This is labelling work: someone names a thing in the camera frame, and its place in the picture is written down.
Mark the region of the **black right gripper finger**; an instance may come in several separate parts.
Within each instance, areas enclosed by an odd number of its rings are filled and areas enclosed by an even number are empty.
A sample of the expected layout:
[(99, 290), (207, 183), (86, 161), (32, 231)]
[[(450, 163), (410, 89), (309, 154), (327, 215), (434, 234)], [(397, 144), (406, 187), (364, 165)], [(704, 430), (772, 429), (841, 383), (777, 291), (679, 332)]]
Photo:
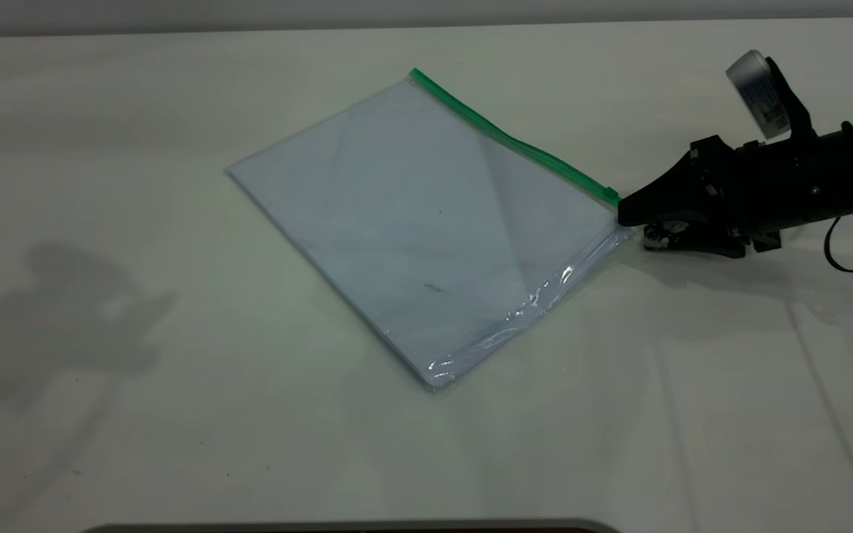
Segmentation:
[(617, 221), (624, 227), (681, 221), (712, 225), (713, 206), (705, 190), (705, 173), (713, 152), (691, 148), (673, 167), (618, 204)]
[(724, 227), (685, 221), (644, 226), (643, 247), (650, 252), (700, 252), (734, 259), (746, 254), (746, 245)]

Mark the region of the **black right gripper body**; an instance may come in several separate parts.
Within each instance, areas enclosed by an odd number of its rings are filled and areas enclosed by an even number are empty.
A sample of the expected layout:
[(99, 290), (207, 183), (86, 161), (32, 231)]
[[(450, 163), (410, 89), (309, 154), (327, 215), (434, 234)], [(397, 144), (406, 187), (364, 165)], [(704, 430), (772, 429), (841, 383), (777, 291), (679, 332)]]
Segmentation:
[(692, 143), (696, 221), (767, 247), (772, 232), (848, 215), (849, 173), (843, 133), (739, 149), (709, 136)]

